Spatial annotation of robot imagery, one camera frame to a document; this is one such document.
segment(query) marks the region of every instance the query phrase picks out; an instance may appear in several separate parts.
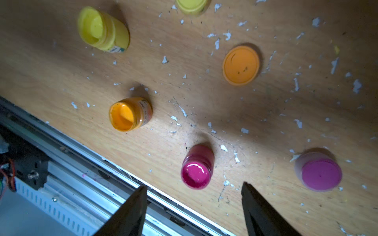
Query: jar label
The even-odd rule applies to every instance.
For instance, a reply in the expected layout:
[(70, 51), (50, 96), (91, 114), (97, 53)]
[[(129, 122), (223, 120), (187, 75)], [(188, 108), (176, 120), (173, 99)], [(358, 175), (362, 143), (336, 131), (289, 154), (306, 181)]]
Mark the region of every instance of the jar label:
[(124, 51), (125, 51), (124, 48), (120, 48), (120, 47), (114, 45), (114, 47), (112, 49), (110, 49), (108, 52), (117, 53), (117, 52), (124, 52)]
[(141, 124), (141, 126), (143, 126), (152, 118), (152, 110), (150, 104), (145, 99), (139, 100), (138, 104), (143, 112), (143, 123)]

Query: magenta paint jar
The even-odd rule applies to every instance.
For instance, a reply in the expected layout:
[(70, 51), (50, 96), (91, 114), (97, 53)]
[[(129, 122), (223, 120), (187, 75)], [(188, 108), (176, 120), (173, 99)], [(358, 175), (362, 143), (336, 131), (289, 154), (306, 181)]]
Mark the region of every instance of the magenta paint jar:
[(294, 170), (302, 184), (316, 192), (332, 190), (342, 178), (340, 166), (323, 153), (301, 155), (295, 162)]
[(214, 169), (214, 153), (204, 145), (195, 145), (189, 150), (181, 169), (182, 181), (192, 189), (204, 189)]

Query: yellow paint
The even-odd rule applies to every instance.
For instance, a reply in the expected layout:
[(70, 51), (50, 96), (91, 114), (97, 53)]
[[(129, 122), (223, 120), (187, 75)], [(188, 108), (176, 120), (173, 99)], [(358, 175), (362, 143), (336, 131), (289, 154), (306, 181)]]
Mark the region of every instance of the yellow paint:
[(89, 6), (81, 10), (77, 29), (84, 42), (103, 51), (123, 52), (129, 46), (130, 35), (126, 26)]
[(188, 15), (197, 15), (205, 11), (210, 0), (176, 0), (178, 8)]
[(259, 66), (260, 59), (255, 50), (248, 46), (238, 46), (226, 55), (223, 76), (232, 85), (246, 85), (256, 77)]
[(150, 103), (142, 97), (131, 97), (114, 103), (109, 119), (119, 131), (130, 131), (145, 125), (152, 117)]
[(340, 53), (339, 47), (337, 45), (335, 45), (333, 48), (335, 49), (336, 56), (339, 55), (339, 53)]

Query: orange paint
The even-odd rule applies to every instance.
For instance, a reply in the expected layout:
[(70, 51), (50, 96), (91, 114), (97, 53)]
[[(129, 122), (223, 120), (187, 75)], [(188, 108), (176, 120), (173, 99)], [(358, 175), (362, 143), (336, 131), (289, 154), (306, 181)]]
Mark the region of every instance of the orange paint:
[(151, 105), (142, 97), (126, 98), (114, 103), (109, 110), (110, 122), (119, 131), (137, 129), (147, 124), (151, 117)]
[(257, 75), (260, 59), (256, 51), (248, 46), (238, 46), (228, 52), (223, 61), (223, 76), (232, 85), (242, 86)]

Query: orange lid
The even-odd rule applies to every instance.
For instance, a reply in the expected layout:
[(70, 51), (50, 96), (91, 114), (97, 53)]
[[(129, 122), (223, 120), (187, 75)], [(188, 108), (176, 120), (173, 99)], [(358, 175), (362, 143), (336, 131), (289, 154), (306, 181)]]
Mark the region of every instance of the orange lid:
[(232, 85), (242, 86), (257, 75), (260, 59), (256, 51), (248, 46), (238, 46), (228, 52), (223, 61), (223, 76)]

